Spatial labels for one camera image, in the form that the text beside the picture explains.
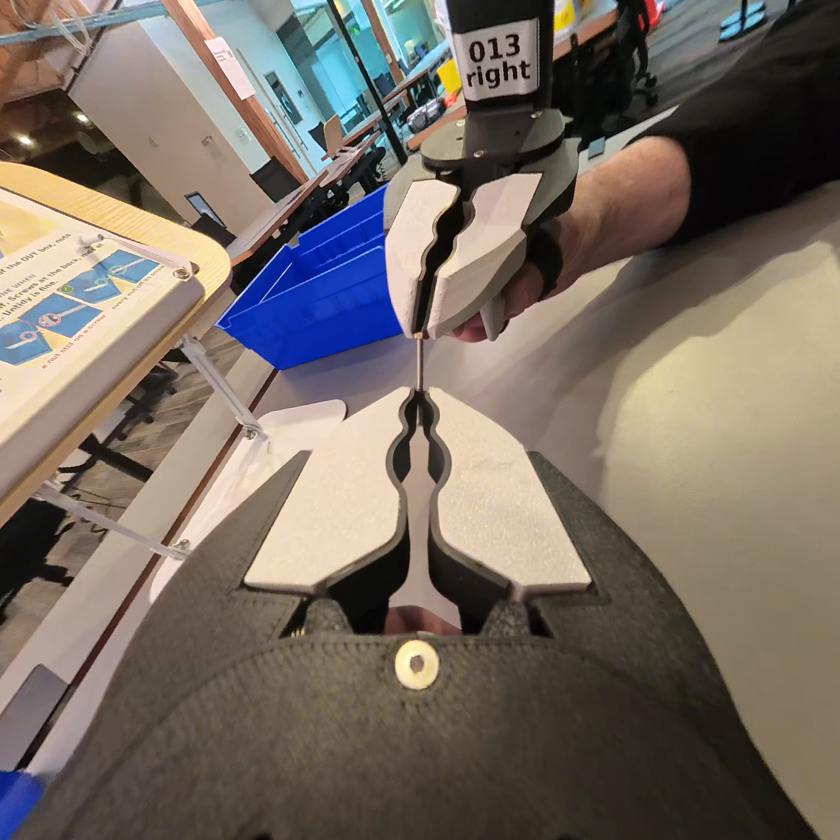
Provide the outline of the person's right forearm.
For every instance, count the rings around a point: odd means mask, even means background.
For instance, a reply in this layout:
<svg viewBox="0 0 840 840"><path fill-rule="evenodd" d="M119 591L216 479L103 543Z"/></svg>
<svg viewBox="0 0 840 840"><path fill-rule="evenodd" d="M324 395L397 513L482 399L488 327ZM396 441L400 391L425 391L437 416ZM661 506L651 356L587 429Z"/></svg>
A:
<svg viewBox="0 0 840 840"><path fill-rule="evenodd" d="M839 2L798 2L720 78L639 138L684 151L690 198L668 245L839 178Z"/></svg>

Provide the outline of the grey flat panel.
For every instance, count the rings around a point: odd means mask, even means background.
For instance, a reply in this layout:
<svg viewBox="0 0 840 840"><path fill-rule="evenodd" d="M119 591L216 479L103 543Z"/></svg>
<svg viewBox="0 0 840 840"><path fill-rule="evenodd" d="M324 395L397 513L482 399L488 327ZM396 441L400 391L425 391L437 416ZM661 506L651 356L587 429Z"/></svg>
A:
<svg viewBox="0 0 840 840"><path fill-rule="evenodd" d="M68 688L43 664L34 667L1 714L1 771L15 771Z"/></svg>

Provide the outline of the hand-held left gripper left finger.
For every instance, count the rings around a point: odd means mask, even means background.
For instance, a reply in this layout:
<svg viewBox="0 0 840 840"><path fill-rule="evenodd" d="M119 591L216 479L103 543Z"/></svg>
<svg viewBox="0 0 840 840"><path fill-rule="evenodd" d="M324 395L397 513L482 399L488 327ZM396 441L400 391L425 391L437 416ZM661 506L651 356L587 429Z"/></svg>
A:
<svg viewBox="0 0 840 840"><path fill-rule="evenodd" d="M406 581L403 480L416 393L400 386L352 415L307 458L244 577L254 590L328 597L363 632Z"/></svg>

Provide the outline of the instruction sheet on wooden stand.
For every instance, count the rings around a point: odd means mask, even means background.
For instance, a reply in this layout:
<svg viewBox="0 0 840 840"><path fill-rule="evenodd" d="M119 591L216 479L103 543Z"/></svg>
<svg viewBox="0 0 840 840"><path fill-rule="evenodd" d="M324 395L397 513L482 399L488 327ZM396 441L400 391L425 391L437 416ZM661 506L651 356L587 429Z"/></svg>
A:
<svg viewBox="0 0 840 840"><path fill-rule="evenodd" d="M168 217L150 213L115 196L94 191L36 167L8 161L3 161L1 166L2 187L9 192L54 207L63 214L78 217L124 238L189 258L198 265L197 278L203 288L201 299L185 310L166 332L157 339L145 341L143 353L123 366L121 377L108 384L96 405L75 422L59 422L60 436L12 486L2 492L1 524L4 525L162 361L165 353L173 349L185 334L202 338L226 306L234 301L234 295L230 289L230 260L222 246L212 239Z"/></svg>

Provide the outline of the clear acrylic bracket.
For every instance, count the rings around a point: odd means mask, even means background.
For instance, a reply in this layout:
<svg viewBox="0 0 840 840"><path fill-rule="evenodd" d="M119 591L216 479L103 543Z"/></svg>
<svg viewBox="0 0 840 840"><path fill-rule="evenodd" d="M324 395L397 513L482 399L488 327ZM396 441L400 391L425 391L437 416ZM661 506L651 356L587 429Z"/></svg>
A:
<svg viewBox="0 0 840 840"><path fill-rule="evenodd" d="M175 545L162 544L154 541L143 534L124 526L120 521L115 521L103 515L96 509L82 503L80 500L70 497L62 492L53 482L47 481L39 487L32 495L33 499L48 502L63 511L77 516L79 519L92 522L101 529L116 532L126 539L132 540L144 546L152 554L161 557L169 557L183 562L191 553L191 544L188 541L180 541Z"/></svg>
<svg viewBox="0 0 840 840"><path fill-rule="evenodd" d="M257 439L260 442L270 441L267 431L238 396L225 376L221 374L215 363L208 357L199 340L189 333L185 333L178 345L185 357L198 369L215 393L223 400L237 423L245 430L245 437L248 440Z"/></svg>

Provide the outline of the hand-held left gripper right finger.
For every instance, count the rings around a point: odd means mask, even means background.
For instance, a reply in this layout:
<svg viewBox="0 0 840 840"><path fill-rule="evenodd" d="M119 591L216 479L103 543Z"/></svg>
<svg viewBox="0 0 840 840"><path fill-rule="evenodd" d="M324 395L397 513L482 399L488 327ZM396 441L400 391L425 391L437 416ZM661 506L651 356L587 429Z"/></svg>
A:
<svg viewBox="0 0 840 840"><path fill-rule="evenodd" d="M434 588L477 633L500 601L585 592L592 576L529 452L503 426L445 391L423 398Z"/></svg>

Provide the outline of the black office chair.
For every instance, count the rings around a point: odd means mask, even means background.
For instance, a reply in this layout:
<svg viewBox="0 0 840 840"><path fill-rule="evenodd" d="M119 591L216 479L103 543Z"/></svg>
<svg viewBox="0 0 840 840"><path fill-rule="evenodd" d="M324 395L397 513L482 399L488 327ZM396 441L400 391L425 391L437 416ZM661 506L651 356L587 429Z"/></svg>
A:
<svg viewBox="0 0 840 840"><path fill-rule="evenodd" d="M296 176L276 157L269 158L266 164L250 174L250 178L273 203L279 203L301 186Z"/></svg>
<svg viewBox="0 0 840 840"><path fill-rule="evenodd" d="M656 75L648 68L648 35L661 13L656 1L618 1L616 22L616 77L619 111L640 96L647 108L658 103Z"/></svg>

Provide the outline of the long brown desk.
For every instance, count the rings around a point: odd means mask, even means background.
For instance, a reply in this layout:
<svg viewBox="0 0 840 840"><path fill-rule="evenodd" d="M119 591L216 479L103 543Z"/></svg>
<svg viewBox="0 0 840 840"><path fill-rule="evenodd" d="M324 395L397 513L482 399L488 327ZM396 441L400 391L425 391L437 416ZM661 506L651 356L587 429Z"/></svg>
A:
<svg viewBox="0 0 840 840"><path fill-rule="evenodd" d="M327 180L327 171L313 176L297 190L288 194L250 223L231 245L226 247L231 266L237 266L252 257L268 239L285 226L299 229L300 222L325 196L322 185Z"/></svg>

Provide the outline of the printed instruction sheet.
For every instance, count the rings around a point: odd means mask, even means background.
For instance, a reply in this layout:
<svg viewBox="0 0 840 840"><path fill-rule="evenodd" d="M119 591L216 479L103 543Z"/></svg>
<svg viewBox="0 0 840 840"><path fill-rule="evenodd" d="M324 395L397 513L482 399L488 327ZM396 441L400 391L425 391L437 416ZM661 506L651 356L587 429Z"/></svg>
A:
<svg viewBox="0 0 840 840"><path fill-rule="evenodd" d="M155 343L203 298L187 259L164 255L2 189L2 426L34 418L113 343Z"/></svg>

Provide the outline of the black metal pole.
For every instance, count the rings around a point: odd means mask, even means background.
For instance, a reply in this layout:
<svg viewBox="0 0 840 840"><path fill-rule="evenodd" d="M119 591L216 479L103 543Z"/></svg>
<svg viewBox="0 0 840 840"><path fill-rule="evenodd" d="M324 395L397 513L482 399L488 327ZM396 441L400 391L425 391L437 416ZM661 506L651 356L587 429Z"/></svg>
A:
<svg viewBox="0 0 840 840"><path fill-rule="evenodd" d="M337 5L334 1L327 1L327 4L328 4L328 6L331 10L331 15L334 18L334 23L336 24L336 27L339 30L339 32L340 32L340 34L343 38L343 41L346 43L346 46L350 50L350 53L351 53L352 58L353 58L353 62L357 66L362 78L364 79L364 83L365 83L365 85L366 85L368 91L370 92L371 97L374 101L375 108L379 113L379 117L376 119L376 122L380 123L382 125L382 127L385 129L387 139L389 140L389 142L391 144L392 151L394 153L394 156L395 156L396 160L398 161L400 166L404 166L407 163L407 155L406 155L405 149L403 147L403 142L397 136L397 134L396 134L396 132L393 128L391 118L388 115L388 111L387 111L385 105L383 104L382 98L381 98L378 90L376 89L375 84L373 83L373 80L371 79L371 77L370 77L370 75L369 75L369 73L368 73L368 71L367 71L367 69L366 69L366 67L363 63L363 60L362 60L357 48L354 45L354 42L352 41L352 38L351 38L351 36L350 36L350 34L349 34L349 32L348 32L348 30L347 30L347 28L346 28L346 26L343 22L343 16L342 16L341 12L339 11L339 9L338 9L338 7L337 7Z"/></svg>

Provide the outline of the wooden pillar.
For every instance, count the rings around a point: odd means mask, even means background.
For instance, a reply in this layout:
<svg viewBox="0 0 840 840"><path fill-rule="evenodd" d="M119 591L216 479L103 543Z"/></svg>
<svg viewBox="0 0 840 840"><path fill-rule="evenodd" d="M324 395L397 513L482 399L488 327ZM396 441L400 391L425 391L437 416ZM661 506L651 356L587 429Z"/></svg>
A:
<svg viewBox="0 0 840 840"><path fill-rule="evenodd" d="M264 152L276 157L299 182L305 183L309 177L301 167L289 145L284 141L277 127L263 108L257 95L246 100L239 100L237 94L220 70L216 60L205 45L205 40L215 38L211 26L206 21L199 6L194 1L163 1L166 13L184 34L199 59L211 73L226 98L232 103L238 115L247 125Z"/></svg>

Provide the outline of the person's right hand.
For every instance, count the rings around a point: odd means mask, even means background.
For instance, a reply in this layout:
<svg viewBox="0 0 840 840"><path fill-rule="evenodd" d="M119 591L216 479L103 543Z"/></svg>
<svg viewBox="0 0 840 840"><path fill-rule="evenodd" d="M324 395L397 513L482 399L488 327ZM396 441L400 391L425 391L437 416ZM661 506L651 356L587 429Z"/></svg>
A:
<svg viewBox="0 0 840 840"><path fill-rule="evenodd" d="M583 275L668 241L690 204L690 168L675 140L630 143L578 180L570 209L546 224L563 265L549 298Z"/></svg>

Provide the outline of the blue plastic object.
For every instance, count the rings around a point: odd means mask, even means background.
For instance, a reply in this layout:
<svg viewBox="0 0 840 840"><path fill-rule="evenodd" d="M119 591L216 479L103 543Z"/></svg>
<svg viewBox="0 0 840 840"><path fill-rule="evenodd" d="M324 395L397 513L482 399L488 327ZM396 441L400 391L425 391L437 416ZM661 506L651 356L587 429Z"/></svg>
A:
<svg viewBox="0 0 840 840"><path fill-rule="evenodd" d="M42 781L27 772L1 772L1 839L9 839L15 834L44 789Z"/></svg>

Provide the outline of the white paper sign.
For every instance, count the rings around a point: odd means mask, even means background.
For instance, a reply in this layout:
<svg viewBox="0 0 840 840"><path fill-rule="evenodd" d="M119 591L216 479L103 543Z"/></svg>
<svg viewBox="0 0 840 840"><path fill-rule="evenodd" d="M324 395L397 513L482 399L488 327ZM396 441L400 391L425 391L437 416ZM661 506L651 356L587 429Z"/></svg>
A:
<svg viewBox="0 0 840 840"><path fill-rule="evenodd" d="M248 74L239 64L233 50L223 37L205 40L205 45L216 60L220 70L237 94L239 100L246 100L256 95L256 90Z"/></svg>

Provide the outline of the white flat mat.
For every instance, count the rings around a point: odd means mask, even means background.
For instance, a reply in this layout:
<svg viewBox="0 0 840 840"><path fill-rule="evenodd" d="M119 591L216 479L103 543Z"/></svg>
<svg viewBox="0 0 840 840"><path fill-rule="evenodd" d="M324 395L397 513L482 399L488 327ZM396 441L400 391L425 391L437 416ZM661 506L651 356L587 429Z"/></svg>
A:
<svg viewBox="0 0 840 840"><path fill-rule="evenodd" d="M239 440L185 526L185 551L193 552L228 514L295 455L313 450L341 425L347 412L343 401L330 400L262 416L259 423L268 437Z"/></svg>

